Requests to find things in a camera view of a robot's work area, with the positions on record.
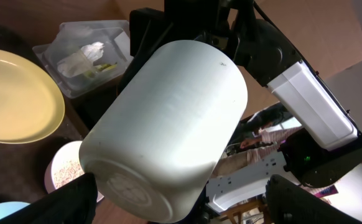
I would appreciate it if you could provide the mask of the black tray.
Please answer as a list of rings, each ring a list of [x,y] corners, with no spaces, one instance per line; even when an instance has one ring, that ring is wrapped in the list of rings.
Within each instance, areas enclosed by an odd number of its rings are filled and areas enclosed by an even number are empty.
[[[94,90],[70,100],[87,130],[93,128],[117,98],[118,85],[122,77],[122,75],[118,76]]]

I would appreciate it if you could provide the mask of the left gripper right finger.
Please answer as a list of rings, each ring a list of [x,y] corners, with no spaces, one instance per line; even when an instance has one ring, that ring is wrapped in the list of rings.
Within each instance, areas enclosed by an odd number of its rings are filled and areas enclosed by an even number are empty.
[[[277,174],[267,182],[266,199],[275,224],[362,224]]]

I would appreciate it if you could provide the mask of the yellow plate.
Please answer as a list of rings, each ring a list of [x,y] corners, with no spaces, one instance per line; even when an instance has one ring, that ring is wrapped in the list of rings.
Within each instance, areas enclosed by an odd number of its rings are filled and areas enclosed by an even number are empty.
[[[65,116],[61,91],[30,60],[0,50],[0,143],[36,142],[54,133]]]

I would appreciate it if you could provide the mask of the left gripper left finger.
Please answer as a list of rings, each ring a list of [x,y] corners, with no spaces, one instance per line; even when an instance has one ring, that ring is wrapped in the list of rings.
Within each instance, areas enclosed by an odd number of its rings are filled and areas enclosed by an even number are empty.
[[[97,196],[95,177],[86,173],[0,219],[0,224],[92,224]]]

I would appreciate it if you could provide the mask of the white cup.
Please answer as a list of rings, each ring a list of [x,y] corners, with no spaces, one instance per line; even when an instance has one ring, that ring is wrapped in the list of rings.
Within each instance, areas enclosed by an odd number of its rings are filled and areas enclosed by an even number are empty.
[[[98,191],[148,221],[185,218],[247,105],[234,62],[195,40],[157,49],[83,140]]]

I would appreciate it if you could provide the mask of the dark brown serving tray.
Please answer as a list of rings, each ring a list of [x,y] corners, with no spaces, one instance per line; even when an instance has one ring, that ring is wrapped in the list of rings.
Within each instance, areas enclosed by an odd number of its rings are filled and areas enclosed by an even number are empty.
[[[0,203],[32,203],[47,194],[44,175],[51,159],[63,145],[86,134],[78,115],[66,106],[62,124],[47,138],[28,144],[0,144]]]

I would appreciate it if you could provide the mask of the yellow green wrapper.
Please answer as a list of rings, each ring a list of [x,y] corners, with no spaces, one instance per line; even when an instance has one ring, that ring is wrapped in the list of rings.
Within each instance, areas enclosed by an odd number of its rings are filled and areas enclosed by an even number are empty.
[[[88,78],[94,78],[97,74],[107,72],[109,70],[115,69],[116,67],[117,67],[116,63],[115,64],[104,63],[101,65],[94,66],[95,71],[89,70],[89,71],[83,73],[83,75]]]

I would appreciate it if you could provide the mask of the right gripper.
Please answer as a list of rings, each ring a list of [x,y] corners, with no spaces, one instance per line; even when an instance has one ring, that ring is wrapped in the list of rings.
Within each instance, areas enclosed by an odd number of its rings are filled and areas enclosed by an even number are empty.
[[[259,43],[254,0],[217,1],[214,26],[204,28],[199,41],[226,54],[232,61],[247,67],[253,60]]]

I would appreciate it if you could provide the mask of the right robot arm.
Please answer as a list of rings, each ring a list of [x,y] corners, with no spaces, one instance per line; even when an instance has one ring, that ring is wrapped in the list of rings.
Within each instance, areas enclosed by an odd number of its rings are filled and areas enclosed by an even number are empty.
[[[298,128],[263,131],[262,146],[241,143],[222,159],[206,186],[209,207],[224,212],[263,194],[272,175],[305,190],[328,187],[362,161],[362,132],[306,59],[254,1],[221,1],[223,20],[237,10],[225,32],[225,52],[266,87],[300,123]]]

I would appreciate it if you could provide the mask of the person in striped shirt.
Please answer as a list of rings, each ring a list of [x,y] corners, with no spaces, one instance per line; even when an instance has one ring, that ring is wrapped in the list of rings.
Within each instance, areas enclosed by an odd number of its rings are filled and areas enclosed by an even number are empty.
[[[299,131],[303,126],[268,131],[274,124],[283,123],[293,116],[282,105],[270,106],[254,115],[249,121],[237,126],[231,142],[241,150],[220,159],[211,173],[211,177],[232,174],[248,165],[261,161],[270,153],[279,149],[283,141]]]

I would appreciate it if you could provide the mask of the white napkin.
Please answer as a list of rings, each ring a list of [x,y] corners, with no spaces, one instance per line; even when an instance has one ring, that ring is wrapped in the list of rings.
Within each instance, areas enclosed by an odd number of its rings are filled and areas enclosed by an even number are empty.
[[[104,43],[94,42],[83,46],[77,52],[57,63],[57,70],[65,77],[72,78],[91,70],[93,63],[103,56]]]

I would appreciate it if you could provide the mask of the pink bowl with rice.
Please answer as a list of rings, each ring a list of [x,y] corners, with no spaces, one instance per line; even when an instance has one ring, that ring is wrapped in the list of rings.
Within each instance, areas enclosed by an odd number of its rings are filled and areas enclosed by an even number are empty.
[[[72,141],[62,146],[45,170],[44,184],[48,194],[84,174],[79,161],[82,141]]]

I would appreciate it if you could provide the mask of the light blue bowl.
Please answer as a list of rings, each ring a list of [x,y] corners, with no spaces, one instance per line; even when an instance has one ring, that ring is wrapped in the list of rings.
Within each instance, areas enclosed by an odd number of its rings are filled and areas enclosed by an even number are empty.
[[[27,202],[3,202],[0,203],[0,219],[9,216],[26,206],[28,206],[29,203]]]

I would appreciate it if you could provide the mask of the clear plastic bin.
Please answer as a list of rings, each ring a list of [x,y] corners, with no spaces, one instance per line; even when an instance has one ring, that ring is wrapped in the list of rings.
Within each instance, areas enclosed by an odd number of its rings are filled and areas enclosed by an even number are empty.
[[[133,60],[127,20],[64,22],[52,43],[32,50],[68,98],[117,78]]]

